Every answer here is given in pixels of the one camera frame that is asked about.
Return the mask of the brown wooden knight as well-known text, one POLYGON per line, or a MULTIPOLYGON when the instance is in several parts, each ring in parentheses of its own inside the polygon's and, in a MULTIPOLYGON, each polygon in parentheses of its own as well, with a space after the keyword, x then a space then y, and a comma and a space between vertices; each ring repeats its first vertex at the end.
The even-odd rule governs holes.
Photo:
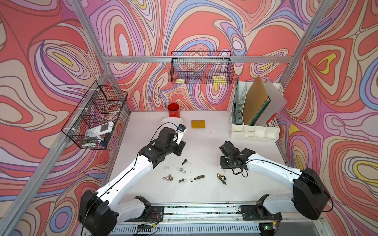
POLYGON ((195 177, 194 180, 200 180, 200 179, 203 179, 203 178, 205 178, 205 176, 204 175, 200 175, 200 176, 195 177))

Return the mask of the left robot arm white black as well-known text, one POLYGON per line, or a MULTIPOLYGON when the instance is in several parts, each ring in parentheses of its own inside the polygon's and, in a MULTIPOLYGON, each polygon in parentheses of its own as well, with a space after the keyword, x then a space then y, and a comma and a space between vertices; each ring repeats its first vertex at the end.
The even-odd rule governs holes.
POLYGON ((167 155, 182 154, 186 142, 182 140, 187 128, 160 126, 158 138, 141 148, 135 160, 116 178, 96 191, 88 190, 81 196, 78 221, 93 236, 108 236, 119 223, 140 218, 150 203, 137 196, 122 204, 125 194, 147 173, 163 162, 167 155))

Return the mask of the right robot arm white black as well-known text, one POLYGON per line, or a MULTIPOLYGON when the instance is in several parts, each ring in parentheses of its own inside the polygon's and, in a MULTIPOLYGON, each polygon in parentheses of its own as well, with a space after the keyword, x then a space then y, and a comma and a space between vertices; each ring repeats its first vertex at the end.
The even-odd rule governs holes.
POLYGON ((269 160, 253 150, 239 150, 230 141, 219 147, 222 152, 220 166, 222 169, 239 169, 233 172, 242 175, 243 171, 260 173, 290 190, 289 193, 263 195, 257 207, 271 215, 298 212, 310 220, 318 220, 328 202, 333 202, 326 186, 317 172, 311 168, 300 170, 269 160))

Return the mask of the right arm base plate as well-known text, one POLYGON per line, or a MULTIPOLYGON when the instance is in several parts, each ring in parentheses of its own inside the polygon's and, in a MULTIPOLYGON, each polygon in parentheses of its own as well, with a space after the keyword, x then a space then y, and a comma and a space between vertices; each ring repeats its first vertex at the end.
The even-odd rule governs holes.
POLYGON ((281 221, 281 213, 272 214, 263 205, 241 205, 238 212, 244 221, 281 221))

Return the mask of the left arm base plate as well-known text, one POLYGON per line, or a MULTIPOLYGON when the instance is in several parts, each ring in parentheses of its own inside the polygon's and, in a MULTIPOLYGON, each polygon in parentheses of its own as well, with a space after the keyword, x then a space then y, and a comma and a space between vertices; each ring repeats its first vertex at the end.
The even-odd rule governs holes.
POLYGON ((152 222, 163 221, 164 218, 164 206, 150 206, 142 212, 142 215, 138 218, 132 218, 126 222, 152 222))

